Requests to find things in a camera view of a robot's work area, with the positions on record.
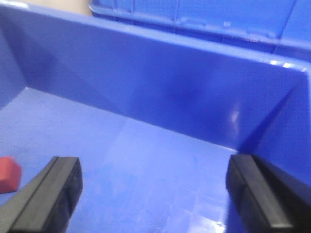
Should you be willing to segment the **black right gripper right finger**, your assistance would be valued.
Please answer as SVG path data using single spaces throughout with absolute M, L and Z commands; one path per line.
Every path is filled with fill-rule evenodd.
M 246 232 L 311 231 L 311 187 L 272 163 L 231 155 L 225 184 Z

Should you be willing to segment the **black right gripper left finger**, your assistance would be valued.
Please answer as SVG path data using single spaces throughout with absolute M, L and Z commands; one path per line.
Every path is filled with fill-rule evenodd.
M 53 157 L 0 207 L 2 233 L 64 233 L 82 192 L 78 157 Z

